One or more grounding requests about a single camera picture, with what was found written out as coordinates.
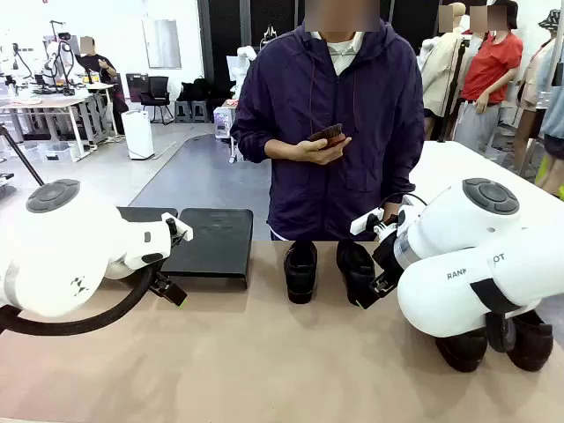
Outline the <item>person's right hand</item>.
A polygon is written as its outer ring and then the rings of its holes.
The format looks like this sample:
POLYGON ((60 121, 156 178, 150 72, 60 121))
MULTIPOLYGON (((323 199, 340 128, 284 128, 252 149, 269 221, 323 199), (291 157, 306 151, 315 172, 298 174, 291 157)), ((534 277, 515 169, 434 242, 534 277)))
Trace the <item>person's right hand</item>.
POLYGON ((351 141, 350 137, 346 137, 330 147, 328 147, 328 140, 325 138, 316 141, 301 141, 296 145, 296 153, 293 159, 325 166, 341 158, 344 149, 351 141))

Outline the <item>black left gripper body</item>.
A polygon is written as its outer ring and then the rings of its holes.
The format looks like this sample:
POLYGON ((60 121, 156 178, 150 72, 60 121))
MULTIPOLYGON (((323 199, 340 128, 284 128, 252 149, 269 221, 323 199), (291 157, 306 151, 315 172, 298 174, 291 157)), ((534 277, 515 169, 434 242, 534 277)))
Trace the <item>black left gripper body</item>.
POLYGON ((152 272, 150 289, 168 289, 172 285, 172 281, 160 272, 159 265, 152 265, 150 269, 152 272))

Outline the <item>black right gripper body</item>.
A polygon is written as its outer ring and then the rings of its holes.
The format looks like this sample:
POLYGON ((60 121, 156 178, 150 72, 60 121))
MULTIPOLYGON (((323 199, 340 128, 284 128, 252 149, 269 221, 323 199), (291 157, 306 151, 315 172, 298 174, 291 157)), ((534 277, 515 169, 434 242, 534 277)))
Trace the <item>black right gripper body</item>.
POLYGON ((376 278, 378 284, 396 285, 400 278, 400 265, 394 253, 394 244, 397 233, 389 234, 380 241, 373 253, 375 263, 380 267, 382 273, 376 278))

